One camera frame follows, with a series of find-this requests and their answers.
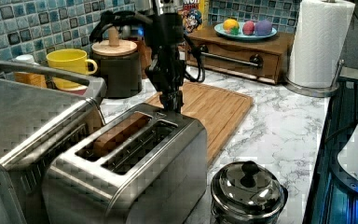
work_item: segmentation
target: toaster oven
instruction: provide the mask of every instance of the toaster oven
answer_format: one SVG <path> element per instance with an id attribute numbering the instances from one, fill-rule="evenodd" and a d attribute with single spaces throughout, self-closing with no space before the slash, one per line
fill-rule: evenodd
<path id="1" fill-rule="evenodd" d="M 25 63 L 0 61 L 13 72 L 60 77 L 88 86 L 84 95 L 0 78 L 0 223 L 49 223 L 41 183 L 50 163 L 104 126 L 101 78 Z"/>

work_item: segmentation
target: toaster slot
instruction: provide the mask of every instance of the toaster slot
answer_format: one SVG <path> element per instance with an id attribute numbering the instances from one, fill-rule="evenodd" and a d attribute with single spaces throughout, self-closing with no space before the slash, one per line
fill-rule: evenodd
<path id="1" fill-rule="evenodd" d="M 126 174 L 136 163 L 167 137 L 176 127 L 164 121 L 158 121 L 144 133 L 124 146 L 103 167 L 118 174 Z"/>
<path id="2" fill-rule="evenodd" d="M 97 161 L 139 132 L 150 120 L 149 116 L 136 112 L 102 134 L 93 144 L 79 150 L 76 155 L 88 161 Z"/>

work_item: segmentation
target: bottle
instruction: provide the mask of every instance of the bottle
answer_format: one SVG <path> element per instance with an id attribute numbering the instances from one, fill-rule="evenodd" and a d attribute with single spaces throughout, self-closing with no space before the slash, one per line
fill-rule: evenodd
<path id="1" fill-rule="evenodd" d="M 34 61 L 34 56 L 30 54 L 24 54 L 21 56 L 18 56 L 13 60 L 16 63 L 30 63 L 30 64 L 36 64 L 39 65 Z M 17 82 L 21 82 L 24 84 L 29 84 L 37 87 L 46 88 L 46 80 L 45 76 L 38 75 L 34 73 L 26 73 L 26 72 L 15 72 L 14 78 Z"/>

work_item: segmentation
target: paper towel roll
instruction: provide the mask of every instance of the paper towel roll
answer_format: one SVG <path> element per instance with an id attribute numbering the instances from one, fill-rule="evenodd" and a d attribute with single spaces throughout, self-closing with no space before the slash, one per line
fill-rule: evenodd
<path id="1" fill-rule="evenodd" d="M 288 79 L 310 88 L 330 87 L 354 3 L 303 0 L 300 4 Z"/>

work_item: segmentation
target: paper towel holder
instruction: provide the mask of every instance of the paper towel holder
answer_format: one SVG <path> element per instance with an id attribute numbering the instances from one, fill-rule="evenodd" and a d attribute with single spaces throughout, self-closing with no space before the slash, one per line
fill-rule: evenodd
<path id="1" fill-rule="evenodd" d="M 310 96 L 310 97 L 317 97 L 317 98 L 324 98 L 324 97 L 331 97 L 337 93 L 339 89 L 339 83 L 337 83 L 339 75 L 341 74 L 342 66 L 344 66 L 344 60 L 338 60 L 336 72 L 333 77 L 333 81 L 330 87 L 326 88 L 310 88 L 310 87 L 303 87 L 300 86 L 292 81 L 289 80 L 287 76 L 284 77 L 285 83 L 283 84 L 287 90 L 293 91 L 295 93 Z"/>

